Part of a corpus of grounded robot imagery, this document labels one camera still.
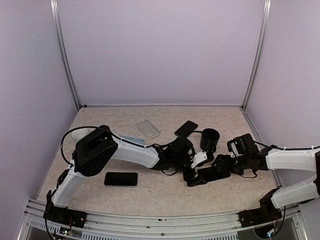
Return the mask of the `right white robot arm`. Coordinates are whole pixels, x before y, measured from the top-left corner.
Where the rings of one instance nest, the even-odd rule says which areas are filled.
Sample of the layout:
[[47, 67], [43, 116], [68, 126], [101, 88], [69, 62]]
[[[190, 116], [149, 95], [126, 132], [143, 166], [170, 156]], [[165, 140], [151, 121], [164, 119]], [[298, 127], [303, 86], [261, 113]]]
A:
[[282, 186], [260, 199], [261, 207], [255, 212], [260, 222], [268, 221], [277, 209], [319, 198], [318, 146], [281, 148], [272, 145], [259, 149], [256, 142], [251, 146], [230, 142], [228, 151], [229, 154], [218, 154], [216, 157], [210, 152], [196, 153], [191, 165], [183, 173], [187, 185], [204, 185], [232, 174], [243, 177], [246, 170], [251, 170], [254, 177], [258, 171], [274, 171]]

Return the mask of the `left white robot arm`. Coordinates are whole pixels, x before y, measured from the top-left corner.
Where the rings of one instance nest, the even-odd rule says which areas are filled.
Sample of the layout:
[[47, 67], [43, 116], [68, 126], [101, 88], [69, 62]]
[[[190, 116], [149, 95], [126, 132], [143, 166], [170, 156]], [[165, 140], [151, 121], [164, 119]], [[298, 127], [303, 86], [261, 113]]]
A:
[[138, 164], [148, 169], [164, 172], [196, 173], [195, 168], [213, 161], [211, 152], [195, 151], [186, 137], [177, 137], [167, 144], [142, 145], [114, 134], [107, 125], [91, 126], [88, 133], [75, 144], [69, 165], [57, 180], [54, 190], [46, 195], [50, 214], [63, 223], [70, 218], [67, 208], [75, 191], [89, 177], [98, 175], [110, 160]]

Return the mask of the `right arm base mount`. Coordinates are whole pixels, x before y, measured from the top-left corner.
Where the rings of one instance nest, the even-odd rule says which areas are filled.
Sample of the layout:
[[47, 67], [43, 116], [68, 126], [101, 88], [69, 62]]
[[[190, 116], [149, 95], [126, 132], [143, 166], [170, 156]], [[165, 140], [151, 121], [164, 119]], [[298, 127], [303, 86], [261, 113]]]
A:
[[262, 198], [260, 207], [243, 210], [238, 213], [242, 228], [272, 222], [283, 217], [279, 208], [275, 208], [270, 198]]

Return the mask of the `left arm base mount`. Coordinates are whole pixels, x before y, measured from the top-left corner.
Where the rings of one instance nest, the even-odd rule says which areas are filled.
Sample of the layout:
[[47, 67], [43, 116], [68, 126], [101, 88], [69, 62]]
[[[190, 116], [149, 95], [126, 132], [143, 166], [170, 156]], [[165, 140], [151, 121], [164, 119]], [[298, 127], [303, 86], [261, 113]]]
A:
[[43, 218], [54, 223], [83, 229], [87, 219], [87, 213], [67, 207], [51, 206], [45, 210]]

